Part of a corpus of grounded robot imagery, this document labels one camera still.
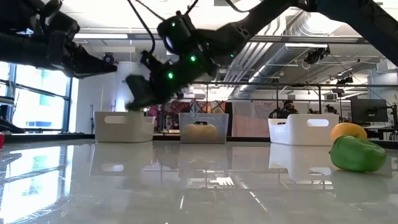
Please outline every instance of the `black metal frame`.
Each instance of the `black metal frame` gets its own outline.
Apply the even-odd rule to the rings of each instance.
[[[26,85],[21,85],[16,83],[17,80],[17,65],[10,63],[10,70],[9,70],[9,80],[0,80],[0,83],[3,83],[7,86],[6,88],[6,96],[11,96],[15,97],[16,90],[17,88],[21,90],[28,90],[34,93],[38,93],[40,95],[45,95],[45,96],[51,96],[51,97],[57,97],[57,98],[62,98],[64,100],[64,107],[63,107],[63,122],[62,122],[62,128],[60,129],[46,129],[46,128],[27,128],[26,130],[28,131],[68,131],[69,130],[69,114],[70,114],[70,105],[71,105],[71,92],[72,92],[72,78],[68,78],[67,81],[67,87],[65,90],[65,96],[58,95],[55,93],[52,93],[50,91],[45,91],[41,90],[38,88],[33,88],[30,86]],[[12,117],[14,116],[14,110],[11,108],[8,109],[7,112],[7,117],[12,121]]]

